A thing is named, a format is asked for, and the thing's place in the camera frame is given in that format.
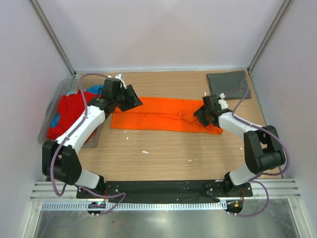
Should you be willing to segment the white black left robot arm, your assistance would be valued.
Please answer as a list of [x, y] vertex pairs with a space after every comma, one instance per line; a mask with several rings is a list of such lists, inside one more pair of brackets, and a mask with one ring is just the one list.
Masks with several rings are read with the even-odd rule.
[[55, 140], [46, 140], [42, 145], [42, 173], [50, 178], [57, 196], [62, 196], [64, 192], [58, 191], [55, 181], [76, 186], [94, 198], [105, 197], [104, 177], [84, 169], [78, 153], [94, 130], [115, 109], [125, 112], [143, 104], [133, 86], [125, 84], [121, 73], [114, 77], [105, 75], [104, 79], [101, 95], [90, 101], [86, 100], [83, 87], [79, 86], [84, 106], [82, 114], [61, 136]]

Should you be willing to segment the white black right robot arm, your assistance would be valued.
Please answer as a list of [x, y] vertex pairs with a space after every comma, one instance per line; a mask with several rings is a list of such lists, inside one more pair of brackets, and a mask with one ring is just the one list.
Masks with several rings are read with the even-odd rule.
[[228, 196], [238, 194], [252, 179], [287, 162], [284, 148], [274, 126], [260, 126], [235, 114], [224, 98], [203, 97], [203, 105], [194, 112], [203, 126], [228, 130], [243, 140], [244, 163], [224, 176], [223, 190]]

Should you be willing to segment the orange t shirt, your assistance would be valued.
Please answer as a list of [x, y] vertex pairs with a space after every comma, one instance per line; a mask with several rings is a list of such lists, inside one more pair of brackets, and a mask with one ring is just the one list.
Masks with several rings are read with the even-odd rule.
[[164, 130], [190, 133], [222, 134], [213, 125], [203, 126], [194, 112], [202, 101], [174, 98], [142, 97], [142, 105], [112, 114], [111, 128], [125, 130]]

